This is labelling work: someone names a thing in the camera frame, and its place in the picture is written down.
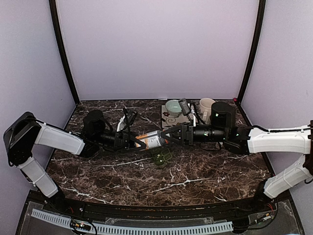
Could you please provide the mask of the large grey-capped pill bottle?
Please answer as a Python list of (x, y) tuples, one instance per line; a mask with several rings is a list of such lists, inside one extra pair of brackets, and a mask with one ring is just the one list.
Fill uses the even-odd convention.
[(145, 143), (144, 150), (149, 150), (161, 147), (168, 143), (168, 141), (161, 136), (161, 130), (153, 131), (144, 135), (136, 136), (136, 139)]

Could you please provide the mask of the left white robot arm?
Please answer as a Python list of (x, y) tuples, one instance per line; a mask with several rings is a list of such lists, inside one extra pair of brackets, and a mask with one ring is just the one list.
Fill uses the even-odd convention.
[(109, 152), (144, 150), (147, 145), (130, 131), (132, 118), (124, 116), (126, 126), (119, 132), (104, 118), (103, 112), (93, 110), (83, 119), (80, 133), (65, 131), (47, 124), (25, 112), (3, 134), (3, 141), (10, 166), (16, 166), (37, 187), (50, 198), (50, 206), (58, 213), (66, 213), (69, 203), (61, 190), (44, 168), (33, 157), (35, 145), (59, 149), (72, 155), (91, 157), (99, 148)]

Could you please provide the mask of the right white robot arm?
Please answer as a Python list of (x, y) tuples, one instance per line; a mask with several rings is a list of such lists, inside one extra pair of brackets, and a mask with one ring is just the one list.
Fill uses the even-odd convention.
[(313, 176), (313, 125), (291, 129), (265, 129), (254, 125), (237, 127), (236, 109), (225, 102), (212, 105), (210, 124), (183, 123), (161, 131), (163, 139), (179, 145), (221, 142), (234, 154), (295, 152), (301, 157), (279, 174), (262, 181), (250, 200), (250, 209), (261, 212), (282, 192)]

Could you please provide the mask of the green weekly pill organizer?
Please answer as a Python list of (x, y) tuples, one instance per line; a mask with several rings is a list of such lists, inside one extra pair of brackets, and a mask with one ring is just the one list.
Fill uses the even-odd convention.
[(151, 150), (151, 156), (155, 165), (160, 166), (172, 159), (172, 153), (168, 148), (156, 148)]

